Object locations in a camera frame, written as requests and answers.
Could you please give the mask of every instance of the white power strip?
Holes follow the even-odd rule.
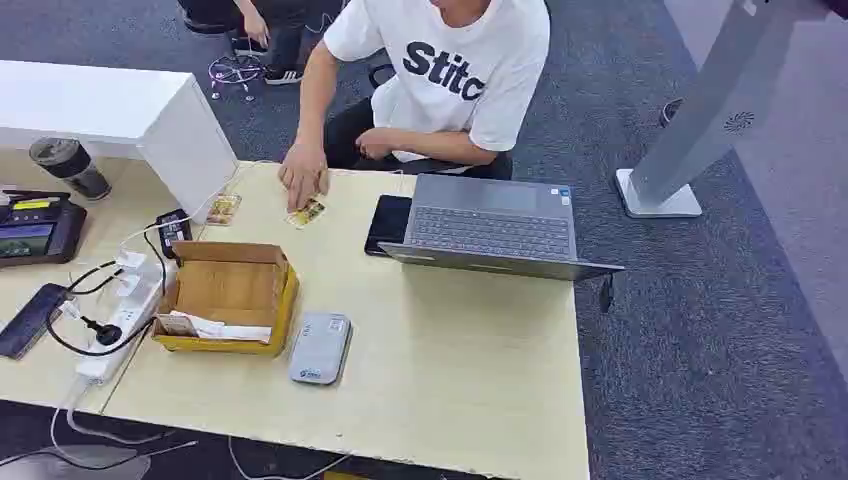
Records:
[[[177,269],[173,262],[167,262],[165,266],[167,284],[170,285],[176,278]],[[162,299],[162,267],[159,260],[148,257],[137,268],[125,266],[124,272],[127,277],[136,276],[138,284],[118,305],[107,322],[121,328],[121,338],[109,346],[103,346],[96,341],[92,342],[89,352],[100,353],[114,348],[156,313],[156,308]],[[127,345],[115,353],[102,357],[83,357],[77,364],[77,373],[92,383],[102,385],[108,382],[118,367],[124,363],[132,347],[133,345]]]

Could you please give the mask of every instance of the light wooden desk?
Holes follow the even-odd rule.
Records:
[[[271,360],[147,339],[104,414],[505,478],[589,477],[570,283],[366,256],[378,197],[410,195],[408,176],[334,172],[327,211],[296,230],[276,168],[247,172],[233,225],[202,239],[282,246],[302,280],[296,313],[354,324],[341,380],[289,380],[290,344]]]
[[[88,202],[78,195],[72,197],[75,203],[88,211],[76,259],[65,265],[0,269],[0,329],[42,285],[68,285],[69,275],[76,278],[114,258],[118,244],[127,235],[152,223],[157,215],[176,208],[176,200],[145,162],[103,159],[98,164],[112,183],[113,190],[97,203]],[[68,190],[60,180],[33,164],[25,151],[16,150],[0,150],[0,184],[17,185],[22,189]],[[149,252],[149,247],[141,240],[130,245],[138,251]],[[94,301],[94,298],[83,297],[83,307],[92,307]],[[82,324],[59,320],[55,325],[59,335],[75,345],[83,346],[83,339],[90,338]],[[47,334],[20,361],[0,357],[0,399],[53,407],[59,405],[74,381],[78,358]],[[91,389],[83,399],[81,409],[101,412],[119,377],[120,372],[110,384]]]

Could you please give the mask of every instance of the gray carpet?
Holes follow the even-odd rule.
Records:
[[[217,41],[182,28],[169,0],[82,3],[0,3],[0,57],[205,78],[220,52]],[[551,0],[551,8],[550,60],[515,176],[573,185],[580,255],[630,268],[616,278],[610,314],[598,309],[600,282],[577,288],[592,477],[848,478],[846,386],[735,154],[694,183],[703,217],[623,214],[613,172],[645,153],[660,133],[657,108],[694,75],[662,2]],[[369,93],[365,70],[343,70],[335,109]],[[241,158],[279,158],[294,132],[296,90],[261,90],[253,104],[236,92],[213,102]],[[46,444],[46,410],[7,403],[0,413],[14,433],[0,438],[0,457]],[[240,445],[253,465],[291,474],[320,455],[285,449],[275,454],[285,460],[272,462],[265,447]],[[151,478],[172,478],[168,465],[177,464],[193,465],[197,478],[238,478],[222,448],[210,436],[202,450],[155,460]],[[365,460],[351,468],[437,478]]]

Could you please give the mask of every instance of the laptop keyboard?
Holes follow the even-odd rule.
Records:
[[[417,207],[413,245],[490,255],[567,260],[568,220]]]

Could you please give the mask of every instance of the sneaker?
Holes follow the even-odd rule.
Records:
[[[256,55],[261,57],[268,53],[267,48],[262,48],[262,45],[259,45],[258,42],[246,37],[231,38],[230,42],[232,42],[233,51],[236,55]]]
[[[277,69],[272,66],[265,68],[265,83],[268,85],[286,85],[298,83],[303,78],[303,68]]]

